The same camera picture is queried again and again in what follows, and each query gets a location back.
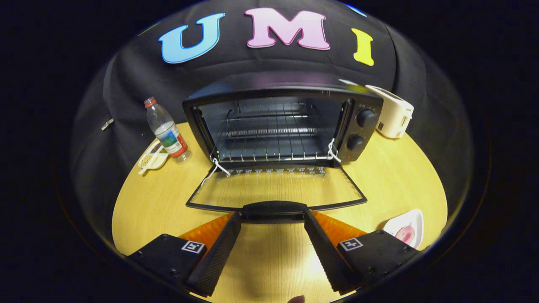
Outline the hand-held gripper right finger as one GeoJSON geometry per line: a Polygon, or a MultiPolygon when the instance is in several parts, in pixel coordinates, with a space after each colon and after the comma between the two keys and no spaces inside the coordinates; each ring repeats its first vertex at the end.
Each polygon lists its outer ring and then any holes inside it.
{"type": "Polygon", "coordinates": [[[367,289],[422,254],[389,232],[367,233],[314,210],[305,211],[304,228],[340,295],[367,289]]]}

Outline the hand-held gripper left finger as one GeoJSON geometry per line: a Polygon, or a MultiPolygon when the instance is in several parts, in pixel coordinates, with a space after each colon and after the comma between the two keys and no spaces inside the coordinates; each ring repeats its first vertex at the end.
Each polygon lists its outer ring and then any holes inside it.
{"type": "Polygon", "coordinates": [[[230,212],[178,237],[162,234],[129,259],[171,287],[210,297],[240,229],[240,213],[230,212]]]}

